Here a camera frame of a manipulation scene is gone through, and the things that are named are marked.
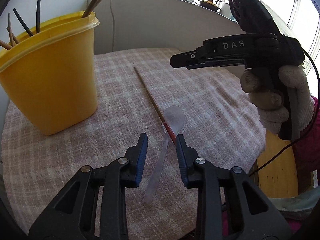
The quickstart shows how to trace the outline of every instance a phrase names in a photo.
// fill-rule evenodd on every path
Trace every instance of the checkered tablecloth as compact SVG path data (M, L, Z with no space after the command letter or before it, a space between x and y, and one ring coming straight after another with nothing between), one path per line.
M129 239L174 240L195 227L197 190L183 187L172 142L153 202L142 202L165 133L134 66L162 111L171 105L184 110L180 133L188 146L216 166L250 169L264 148L265 130L239 79L219 67L173 69L169 58L176 53L131 49L95 56L97 111L51 136L10 103L2 138L4 182L25 232L81 166L108 165L135 145L141 132L148 135L148 154L140 187L126 190Z

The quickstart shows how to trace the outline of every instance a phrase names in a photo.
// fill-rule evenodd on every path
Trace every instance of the pink checkered cloth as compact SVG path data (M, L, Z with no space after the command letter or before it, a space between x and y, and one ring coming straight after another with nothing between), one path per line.
M219 67L174 69L169 59L177 53L131 49L95 56L97 111L51 136L41 134L10 103L2 137L4 182L25 232L80 167L108 165L136 145L142 132L148 135L142 182L137 189L126 190L129 239L179 239L195 227L197 190L183 187L172 142L153 202L142 202L165 133L134 66L162 111L172 105L184 110L186 122L180 133L188 146L216 166L250 169L264 149L265 130L239 79Z

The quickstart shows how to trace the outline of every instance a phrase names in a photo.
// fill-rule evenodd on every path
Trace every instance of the gloved hand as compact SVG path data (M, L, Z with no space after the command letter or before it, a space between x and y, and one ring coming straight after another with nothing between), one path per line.
M299 131L302 131L310 123L314 111L314 100L310 96L306 74L297 66L282 66L279 69L279 79L287 87L297 89L298 123ZM249 101L258 108L262 125L277 134L282 123L289 117L281 96L263 89L260 80L250 72L250 69L244 71L240 83L242 90L249 93Z

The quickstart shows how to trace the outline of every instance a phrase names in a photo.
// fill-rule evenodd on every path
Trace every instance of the clear plastic spoon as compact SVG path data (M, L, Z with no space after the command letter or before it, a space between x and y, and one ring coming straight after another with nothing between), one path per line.
M175 135L177 135L178 131L181 130L185 121L183 110L179 106L170 106L164 111L163 115L167 124L171 127L171 130L175 133ZM149 180L146 192L144 194L143 201L147 204L151 203L152 198L158 187L160 177L161 177L162 166L164 163L165 153L167 152L167 147L170 140L169 134L167 133L163 124L162 124L162 127L165 131L166 136L164 139L164 143L163 143L158 161L156 163L156 167L153 173L151 174L151 178Z

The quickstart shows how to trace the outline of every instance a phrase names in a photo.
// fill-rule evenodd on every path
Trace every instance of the black cable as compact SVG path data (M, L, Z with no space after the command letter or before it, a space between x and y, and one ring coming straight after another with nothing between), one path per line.
M292 10L291 10L291 14L290 14L290 17L289 17L289 20L288 20L287 26L289 26L289 22L290 22L290 20L291 20L291 16L292 16L292 14L293 14L293 8L294 8L294 4L292 5Z
M36 10L36 31L40 32L40 3L41 0L37 1L37 10Z
M313 119L311 121L311 124L309 126L309 129L298 139L294 140L292 143L288 144L287 146L285 146L280 152L278 152L275 156L273 156L269 161L267 161L265 164L263 164L260 168L256 169L255 171L253 171L251 174L249 174L249 177L252 176L253 174L257 173L258 171L260 171L261 169L263 169L265 166L267 166L269 163L271 163L274 159L276 159L281 153L283 153L286 149L288 149L289 147L291 147L292 145L294 145L295 143L297 143L298 141L300 141L301 139L303 139L312 129L314 123L316 122L317 119L317 115L319 112L319 106L320 106L320 78L319 78L319 73L318 70L316 68L315 63L313 62L312 58L310 57L310 55L303 50L304 54L308 57L308 59L310 60L311 64L313 65L316 75L317 75L317 79L318 79L318 104L316 107L316 111L315 114L313 116Z
M21 23L22 27L26 30L26 32L29 34L29 36L33 36L32 31L28 28L28 26L25 24L25 22L22 20L21 16L18 14L17 10L13 8L13 12L16 15L18 21Z

